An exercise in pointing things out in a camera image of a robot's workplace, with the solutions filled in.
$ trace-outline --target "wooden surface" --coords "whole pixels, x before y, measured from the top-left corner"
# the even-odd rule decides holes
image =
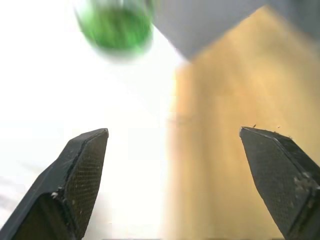
[[[320,63],[310,42],[259,9],[177,73],[179,239],[280,238],[241,126],[290,136],[320,164]]]

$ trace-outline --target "wooden board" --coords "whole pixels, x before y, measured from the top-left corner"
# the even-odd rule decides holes
[[[241,126],[290,136],[320,164],[320,62],[263,7],[177,73],[178,238],[281,238],[259,196]]]

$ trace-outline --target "green object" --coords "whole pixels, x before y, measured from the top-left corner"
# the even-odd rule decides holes
[[[153,0],[91,0],[77,17],[83,34],[96,46],[139,50],[152,35],[153,8]]]

